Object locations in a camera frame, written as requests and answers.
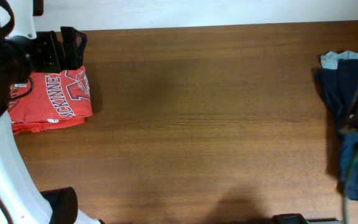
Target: light blue fabric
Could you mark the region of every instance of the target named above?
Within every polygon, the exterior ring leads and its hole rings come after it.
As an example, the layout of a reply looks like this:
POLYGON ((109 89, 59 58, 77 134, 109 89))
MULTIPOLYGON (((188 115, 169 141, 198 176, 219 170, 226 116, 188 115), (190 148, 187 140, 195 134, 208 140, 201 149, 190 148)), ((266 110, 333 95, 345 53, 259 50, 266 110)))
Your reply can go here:
POLYGON ((351 52, 350 50, 347 50, 341 54, 337 54, 335 52, 328 52, 326 55, 320 56, 320 59, 321 66, 323 66, 323 68, 336 70, 338 69, 338 62, 340 59, 358 59, 358 53, 351 52))

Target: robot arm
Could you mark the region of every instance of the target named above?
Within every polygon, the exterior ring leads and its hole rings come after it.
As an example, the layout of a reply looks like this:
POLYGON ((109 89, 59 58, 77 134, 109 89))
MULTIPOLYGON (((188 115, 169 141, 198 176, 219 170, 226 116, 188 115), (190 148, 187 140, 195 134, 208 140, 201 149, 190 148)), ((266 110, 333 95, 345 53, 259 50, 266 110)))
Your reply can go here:
POLYGON ((32 16, 29 17, 32 15, 32 3, 27 5, 27 1, 10 1, 14 6, 11 10, 6 0, 0 0, 0 6, 10 16, 9 22, 0 28, 0 223, 99 224, 102 221, 78 210, 72 188, 39 192, 13 138, 11 119, 6 110, 9 85, 25 83, 34 71, 76 69, 82 65, 86 44, 86 36, 72 27, 62 27, 63 47, 57 42, 54 32, 36 33, 32 16), (22 10, 21 6, 30 13, 20 14, 18 21, 22 21, 21 25, 15 26, 14 12, 22 10), (79 47, 75 42, 77 36, 82 38, 79 47))

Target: blue cloth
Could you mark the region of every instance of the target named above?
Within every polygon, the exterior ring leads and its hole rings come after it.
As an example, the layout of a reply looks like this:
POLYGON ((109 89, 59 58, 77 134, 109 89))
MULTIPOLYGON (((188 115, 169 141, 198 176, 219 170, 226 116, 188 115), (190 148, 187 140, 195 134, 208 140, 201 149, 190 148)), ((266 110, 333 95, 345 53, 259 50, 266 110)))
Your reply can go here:
MULTIPOLYGON (((358 86, 358 60, 340 60, 337 70, 321 69, 314 78, 321 85, 321 97, 334 115, 336 129, 347 116, 358 86)), ((339 181, 344 185, 347 170, 358 147, 358 133, 341 134, 337 131, 341 143, 339 158, 339 181)), ((358 163, 347 185, 347 196, 358 200, 358 163)))

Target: wood grain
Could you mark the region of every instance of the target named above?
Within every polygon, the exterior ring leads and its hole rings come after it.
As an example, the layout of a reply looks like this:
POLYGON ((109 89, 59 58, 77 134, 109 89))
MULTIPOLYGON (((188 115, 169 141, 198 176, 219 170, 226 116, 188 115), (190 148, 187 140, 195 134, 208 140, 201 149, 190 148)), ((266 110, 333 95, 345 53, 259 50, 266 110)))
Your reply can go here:
POLYGON ((87 35, 94 116, 16 136, 40 190, 72 186, 106 223, 341 217, 338 144, 311 69, 329 50, 358 52, 358 22, 87 35))

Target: dark blue garment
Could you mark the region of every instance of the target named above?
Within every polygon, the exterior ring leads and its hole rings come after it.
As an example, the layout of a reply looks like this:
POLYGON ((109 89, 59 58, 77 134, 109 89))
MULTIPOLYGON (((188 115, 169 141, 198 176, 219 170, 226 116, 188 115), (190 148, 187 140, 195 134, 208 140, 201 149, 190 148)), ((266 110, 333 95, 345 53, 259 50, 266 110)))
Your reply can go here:
MULTIPOLYGON (((339 158, 339 181, 344 185, 347 171, 355 150, 358 149, 358 133, 341 134, 338 132, 341 120, 345 118, 358 86, 358 60, 340 60, 337 70, 321 69, 315 74, 321 85, 321 97, 334 115, 338 138, 341 143, 339 158)), ((347 196, 358 200, 358 162, 348 180, 347 196)))

